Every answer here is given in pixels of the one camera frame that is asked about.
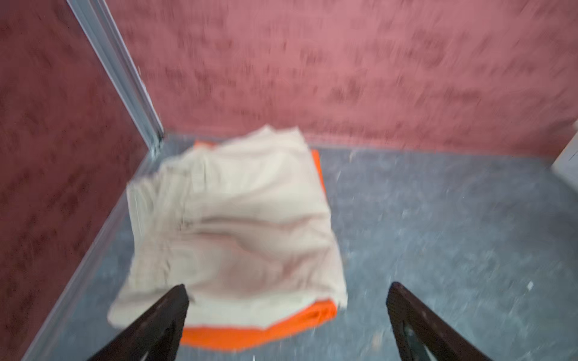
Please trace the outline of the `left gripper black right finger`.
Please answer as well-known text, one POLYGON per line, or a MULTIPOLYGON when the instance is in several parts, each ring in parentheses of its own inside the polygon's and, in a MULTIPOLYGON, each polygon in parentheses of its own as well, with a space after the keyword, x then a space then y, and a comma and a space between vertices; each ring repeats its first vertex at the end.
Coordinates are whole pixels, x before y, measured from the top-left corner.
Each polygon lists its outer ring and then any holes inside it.
POLYGON ((400 282, 391 284, 386 305, 400 359, 489 359, 400 282))

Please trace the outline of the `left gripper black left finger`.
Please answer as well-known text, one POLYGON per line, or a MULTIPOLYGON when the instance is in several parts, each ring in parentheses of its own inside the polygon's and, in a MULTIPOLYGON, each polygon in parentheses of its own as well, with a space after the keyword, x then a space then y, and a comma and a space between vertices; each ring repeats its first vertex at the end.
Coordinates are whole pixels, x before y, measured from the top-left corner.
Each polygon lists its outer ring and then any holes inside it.
POLYGON ((184 285, 173 287, 92 360, 174 360, 189 306, 184 285))

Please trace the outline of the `orange shorts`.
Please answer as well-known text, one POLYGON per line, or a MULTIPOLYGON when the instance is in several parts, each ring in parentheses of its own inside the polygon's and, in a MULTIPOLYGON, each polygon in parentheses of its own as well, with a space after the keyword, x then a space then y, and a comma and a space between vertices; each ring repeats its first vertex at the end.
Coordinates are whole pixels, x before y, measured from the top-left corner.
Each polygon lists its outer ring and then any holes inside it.
POLYGON ((201 144, 182 199, 193 301, 183 343, 258 346, 321 325, 348 302, 319 155, 297 134, 201 144))

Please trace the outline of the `beige shorts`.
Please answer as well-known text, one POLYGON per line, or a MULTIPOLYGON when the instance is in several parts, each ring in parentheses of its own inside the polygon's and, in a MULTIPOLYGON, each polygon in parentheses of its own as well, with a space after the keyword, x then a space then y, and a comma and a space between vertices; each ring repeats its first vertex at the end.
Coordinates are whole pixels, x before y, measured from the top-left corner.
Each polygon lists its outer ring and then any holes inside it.
POLYGON ((178 285, 189 327, 266 329, 318 301, 348 305, 331 209, 297 128, 193 147, 126 196, 134 254, 108 311, 114 327, 178 285))

